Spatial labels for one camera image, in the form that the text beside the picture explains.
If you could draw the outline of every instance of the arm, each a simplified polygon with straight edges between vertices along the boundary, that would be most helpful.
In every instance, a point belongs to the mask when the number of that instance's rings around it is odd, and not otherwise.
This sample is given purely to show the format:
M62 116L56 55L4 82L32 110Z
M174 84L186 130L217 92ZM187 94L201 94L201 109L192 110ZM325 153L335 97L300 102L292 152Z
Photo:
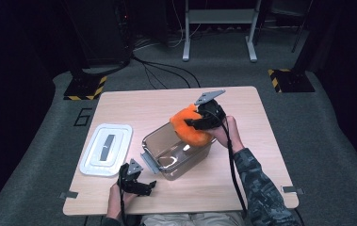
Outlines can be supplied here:
M252 152L245 148L236 127L235 118L224 122L229 130L237 172L248 200L249 216L253 225L299 225L284 206L284 199L276 186L265 175ZM207 131L224 147L228 138L222 127Z
M136 194L124 192L124 203L128 206L131 201L136 197ZM105 220L102 222L102 226L120 226L118 219L122 213L120 188L117 184L114 184L110 188L110 194L108 197L107 214Z

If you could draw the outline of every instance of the gray carpet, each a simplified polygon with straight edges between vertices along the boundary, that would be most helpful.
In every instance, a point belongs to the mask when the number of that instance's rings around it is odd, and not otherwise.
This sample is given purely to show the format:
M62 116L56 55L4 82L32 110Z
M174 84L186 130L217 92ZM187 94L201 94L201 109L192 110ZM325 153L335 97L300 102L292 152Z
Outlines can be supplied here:
M316 92L276 93L268 76L268 69L293 67L305 35L292 54L292 32L264 30L255 48L256 63L249 61L241 32L197 36L189 62L182 61L183 43L175 48L151 45L134 54L143 60L185 68L196 75L202 87L256 87L292 181L306 192L299 196L298 208L305 225L357 225L357 153L339 129L324 89L315 75L307 72ZM167 88L187 88L180 77L151 70ZM197 87L189 75L175 72L192 88ZM91 108L85 114L93 116L98 101L63 101L71 78L63 73L54 79L57 92L53 104L0 194L2 226L84 224L85 217L63 215L64 201L58 196L70 187L89 130L88 126L74 126L75 120L82 108ZM153 77L151 81L157 89L163 89ZM104 91L135 89L153 87L142 65L131 61L107 78ZM87 225L99 225L100 220L89 217Z

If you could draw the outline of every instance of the sleeve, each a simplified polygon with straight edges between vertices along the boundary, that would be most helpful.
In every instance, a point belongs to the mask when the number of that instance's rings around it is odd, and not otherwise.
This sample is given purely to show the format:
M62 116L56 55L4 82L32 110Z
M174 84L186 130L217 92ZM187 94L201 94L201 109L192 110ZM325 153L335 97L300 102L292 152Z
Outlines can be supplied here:
M248 215L253 225L299 225L284 206L284 198L265 175L261 164L245 148L234 160L248 201Z
M121 226L120 222L114 218L105 218L102 226Z

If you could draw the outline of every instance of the person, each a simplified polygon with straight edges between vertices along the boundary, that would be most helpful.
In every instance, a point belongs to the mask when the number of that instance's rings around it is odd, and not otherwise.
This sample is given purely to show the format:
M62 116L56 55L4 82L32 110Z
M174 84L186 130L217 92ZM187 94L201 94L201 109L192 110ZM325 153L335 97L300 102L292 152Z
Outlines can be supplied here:
M240 180L244 187L247 201L248 201L248 217L251 219L252 225L279 225L292 226L299 225L291 212L284 206L284 199L272 181L262 171L261 164L254 157L252 152L246 148L240 138L237 130L236 120L233 116L227 116L224 120L225 129L229 133L229 138L232 143L233 156L236 170L240 176ZM228 138L224 127L220 126L214 129L207 130L217 141L228 148ZM136 197L135 194L124 193L125 206ZM118 219L120 217L120 191L117 185L110 188L110 196L108 200L108 208L103 226L120 226ZM242 225L243 221L238 222L235 216L226 214L226 218L222 217L222 213L194 214L194 215L172 215L172 218L164 218L161 215L144 216L142 225L149 226L147 222L152 225ZM225 220L223 223L210 223L210 218L217 218L219 222ZM184 223L173 223L173 220L182 221ZM163 220L168 220L169 224L163 224Z

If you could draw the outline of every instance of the table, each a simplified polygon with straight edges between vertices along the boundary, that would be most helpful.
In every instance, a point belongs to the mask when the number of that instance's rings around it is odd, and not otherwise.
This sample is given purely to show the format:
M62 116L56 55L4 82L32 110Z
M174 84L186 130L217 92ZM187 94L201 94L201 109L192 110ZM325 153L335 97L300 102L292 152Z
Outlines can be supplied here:
M216 98L227 115L235 116L245 146L249 147L263 166L264 172L281 190L292 186L284 160L272 133L266 112L256 88L229 87L207 89L163 89L105 92L101 95L93 116L83 154L95 128L102 123L129 124L133 128L126 162L134 158L144 170L138 181L144 184L156 180L151 196L138 197L127 214L190 213L209 211L235 211L241 205L232 182L228 152L215 142L209 155L193 169L176 179L167 181L161 173L153 174L143 162L141 142L155 129L168 122L179 110L194 103L203 92L225 89ZM239 187L243 187L236 175ZM79 170L79 162L70 187L77 197L67 198L63 212L67 216L104 215L109 188L115 177L88 176ZM295 193L282 193L288 208L299 204Z
M190 30L189 24L251 24L249 36L246 36L251 62L257 61L254 51L253 36L260 11L261 0L256 1L254 8L244 9L189 9L188 0L185 1L185 46L183 61L189 61Z

